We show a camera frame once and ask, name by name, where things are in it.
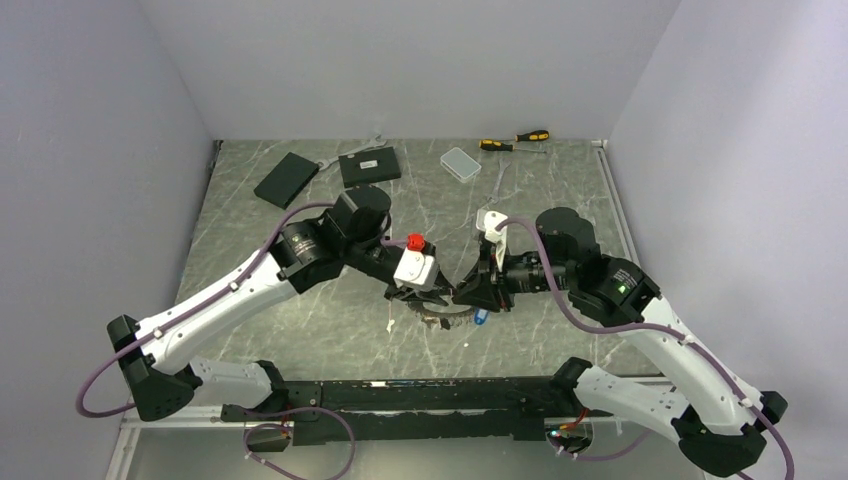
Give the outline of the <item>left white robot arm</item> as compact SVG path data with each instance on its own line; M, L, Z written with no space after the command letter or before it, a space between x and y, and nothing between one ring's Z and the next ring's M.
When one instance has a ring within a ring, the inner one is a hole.
M384 283L388 300L446 305L454 287L438 266L435 246L419 234L387 238L390 209L388 194L377 187L292 209L259 249L201 292L143 320L112 320L107 331L139 418L162 420L193 401L239 407L264 420L279 417L290 405L289 391L272 362L234 364L198 353L345 268Z

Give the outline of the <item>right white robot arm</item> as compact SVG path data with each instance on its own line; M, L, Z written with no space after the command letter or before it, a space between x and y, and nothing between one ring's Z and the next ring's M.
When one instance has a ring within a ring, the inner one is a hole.
M768 442L779 439L785 398L719 361L638 265L601 251L592 223L576 211L552 208L529 221L482 210L476 227L480 257L459 284L456 304L507 312L518 294L548 292L576 328L620 337L672 384L662 392L572 357L550 380L557 411L621 417L718 478L746 478Z

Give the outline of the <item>large metal keyring with rings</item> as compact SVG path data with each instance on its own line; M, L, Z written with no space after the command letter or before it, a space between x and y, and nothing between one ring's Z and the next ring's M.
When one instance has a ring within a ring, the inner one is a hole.
M468 325L482 326L490 316L488 310L451 303L414 300L406 305L428 328L440 330L453 330Z

